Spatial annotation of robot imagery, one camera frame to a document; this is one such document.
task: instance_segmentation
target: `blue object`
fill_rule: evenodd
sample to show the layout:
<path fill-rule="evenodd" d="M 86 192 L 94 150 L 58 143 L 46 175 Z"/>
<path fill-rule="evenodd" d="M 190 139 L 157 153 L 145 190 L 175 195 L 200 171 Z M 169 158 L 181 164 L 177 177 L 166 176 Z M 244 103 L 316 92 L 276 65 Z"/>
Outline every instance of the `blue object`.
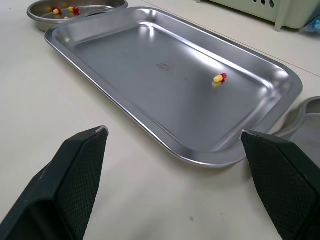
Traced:
<path fill-rule="evenodd" d="M 307 26 L 305 26 L 302 29 L 302 32 L 320 34 L 320 16 L 317 16 Z"/>

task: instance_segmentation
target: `red and yellow capsule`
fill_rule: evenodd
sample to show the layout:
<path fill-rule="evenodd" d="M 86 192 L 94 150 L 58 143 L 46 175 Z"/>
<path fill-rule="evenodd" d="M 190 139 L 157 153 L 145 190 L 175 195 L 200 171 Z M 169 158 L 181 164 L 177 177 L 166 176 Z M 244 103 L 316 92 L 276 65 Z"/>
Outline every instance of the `red and yellow capsule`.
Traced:
<path fill-rule="evenodd" d="M 223 80 L 225 80 L 226 78 L 227 78 L 227 74 L 222 73 L 222 74 L 216 76 L 216 77 L 213 79 L 213 81 L 216 82 L 216 83 L 220 83 L 220 82 L 222 82 Z"/>
<path fill-rule="evenodd" d="M 54 8 L 54 10 L 52 11 L 52 13 L 53 13 L 54 15 L 60 14 L 60 13 L 61 13 L 61 8 L 60 8 L 60 7 Z"/>
<path fill-rule="evenodd" d="M 70 6 L 68 7 L 69 12 L 74 12 L 74 13 L 78 13 L 79 12 L 79 8 L 74 7 L 74 6 Z"/>

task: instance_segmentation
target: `tray logo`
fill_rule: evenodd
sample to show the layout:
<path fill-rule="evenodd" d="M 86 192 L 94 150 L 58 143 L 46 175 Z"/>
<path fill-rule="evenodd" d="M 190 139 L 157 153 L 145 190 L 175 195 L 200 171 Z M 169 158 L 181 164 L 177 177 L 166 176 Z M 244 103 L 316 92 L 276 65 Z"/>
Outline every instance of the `tray logo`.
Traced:
<path fill-rule="evenodd" d="M 170 64 L 167 61 L 164 61 L 160 64 L 157 64 L 158 68 L 160 68 L 161 70 L 165 71 L 165 72 L 169 72 L 171 69 L 173 69 L 175 66 Z"/>

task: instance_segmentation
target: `tray rim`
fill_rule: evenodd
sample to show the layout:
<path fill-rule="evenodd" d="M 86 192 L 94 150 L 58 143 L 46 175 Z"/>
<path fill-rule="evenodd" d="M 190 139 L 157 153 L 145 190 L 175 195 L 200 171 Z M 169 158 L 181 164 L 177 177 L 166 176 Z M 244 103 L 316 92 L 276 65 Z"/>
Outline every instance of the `tray rim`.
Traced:
<path fill-rule="evenodd" d="M 277 102 L 277 104 L 268 112 L 268 114 L 257 124 L 257 126 L 255 127 L 255 129 L 253 129 L 253 131 L 263 132 L 263 133 L 269 132 L 272 129 L 272 127 L 278 122 L 278 120 L 285 114 L 285 112 L 288 110 L 288 108 L 293 104 L 294 100 L 296 100 L 296 98 L 302 92 L 303 84 L 302 84 L 300 78 L 298 77 L 298 75 L 294 71 L 292 71 L 290 68 L 283 65 L 282 63 L 277 62 L 277 61 L 275 61 L 265 55 L 260 54 L 259 52 L 251 50 L 251 49 L 249 49 L 249 48 L 247 48 L 237 42 L 233 42 L 232 40 L 229 40 L 223 36 L 220 36 L 214 32 L 211 32 L 205 28 L 202 28 L 198 25 L 195 25 L 189 21 L 186 21 L 178 16 L 172 15 L 172 14 L 170 14 L 166 11 L 160 10 L 160 9 L 156 9 L 156 8 L 152 8 L 152 7 L 130 7 L 130 8 L 125 8 L 125 9 L 119 9 L 117 11 L 110 12 L 110 13 L 102 13 L 100 15 L 90 16 L 90 17 L 83 18 L 83 19 L 77 19 L 76 21 L 81 22 L 81 21 L 89 20 L 91 18 L 99 18 L 99 17 L 101 18 L 102 16 L 106 16 L 106 14 L 108 14 L 108 15 L 118 14 L 119 11 L 136 11 L 136 10 L 151 10 L 151 11 L 156 11 L 161 14 L 164 14 L 170 18 L 173 18 L 179 22 L 182 22 L 183 24 L 191 26 L 200 32 L 208 34 L 214 38 L 218 38 L 219 40 L 224 41 L 227 44 L 230 44 L 236 48 L 239 48 L 242 51 L 247 52 L 248 54 L 254 55 L 255 57 L 258 57 L 266 62 L 274 64 L 274 65 L 280 67 L 282 70 L 287 72 L 287 74 L 291 77 L 292 88 L 290 89 L 290 91 L 286 95 L 284 95 Z M 101 90 L 111 101 L 113 101 L 118 107 L 120 107 L 127 115 L 129 115 L 138 125 L 140 125 L 149 135 L 151 135 L 157 142 L 159 142 L 167 151 L 169 151 L 174 156 L 178 157 L 179 159 L 181 159 L 185 162 L 191 163 L 193 165 L 198 165 L 198 166 L 202 166 L 202 167 L 209 167 L 209 168 L 224 168 L 224 167 L 230 166 L 232 164 L 238 163 L 241 160 L 246 158 L 245 150 L 243 148 L 243 145 L 241 144 L 241 141 L 239 141 L 239 143 L 236 143 L 234 146 L 232 146 L 226 150 L 223 150 L 220 152 L 213 152 L 213 153 L 211 152 L 211 153 L 208 153 L 205 155 L 205 157 L 208 156 L 214 160 L 218 159 L 218 161 L 215 160 L 214 162 L 202 162 L 202 161 L 198 161 L 198 160 L 193 160 L 193 159 L 190 159 L 188 157 L 185 157 L 185 156 L 177 153 L 176 150 L 172 149 L 172 147 L 168 146 L 163 140 L 161 140 L 151 129 L 146 127 L 143 124 L 143 122 L 141 122 L 137 117 L 135 117 L 121 103 L 119 103 L 119 101 L 116 100 L 110 93 L 108 93 L 101 86 L 99 86 L 96 83 L 96 81 L 92 77 L 90 77 L 90 75 L 94 74 L 94 71 L 90 70 L 89 67 L 86 64 L 84 64 L 80 58 L 76 57 L 68 48 L 66 48 L 63 44 L 61 44 L 59 41 L 57 41 L 54 38 L 54 36 L 53 36 L 54 31 L 57 28 L 61 28 L 63 25 L 67 25 L 67 24 L 71 24 L 71 22 L 65 22 L 65 23 L 62 23 L 62 24 L 59 24 L 59 25 L 56 25 L 56 26 L 50 28 L 45 33 L 45 40 L 47 41 L 47 43 L 49 45 L 51 45 L 56 51 L 58 51 L 69 63 L 71 63 L 92 84 L 94 84 L 99 90 Z M 265 123 L 268 123 L 267 124 L 268 127 L 264 126 L 266 124 L 261 126 L 262 121 Z"/>

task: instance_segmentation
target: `capsule pill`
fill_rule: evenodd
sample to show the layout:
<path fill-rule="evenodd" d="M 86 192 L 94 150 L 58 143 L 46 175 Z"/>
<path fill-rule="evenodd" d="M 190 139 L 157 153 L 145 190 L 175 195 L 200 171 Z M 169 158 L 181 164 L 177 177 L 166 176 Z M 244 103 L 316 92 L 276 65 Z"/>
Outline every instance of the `capsule pill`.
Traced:
<path fill-rule="evenodd" d="M 61 13 L 61 8 L 60 7 L 56 7 L 53 11 L 52 11 L 53 14 L 57 15 L 57 14 L 60 14 Z"/>
<path fill-rule="evenodd" d="M 78 13 L 79 12 L 79 8 L 73 7 L 73 6 L 68 7 L 68 10 L 69 10 L 69 12 L 74 12 L 74 13 Z"/>
<path fill-rule="evenodd" d="M 213 81 L 215 81 L 216 83 L 220 83 L 223 79 L 224 77 L 222 75 L 218 75 L 213 79 Z"/>

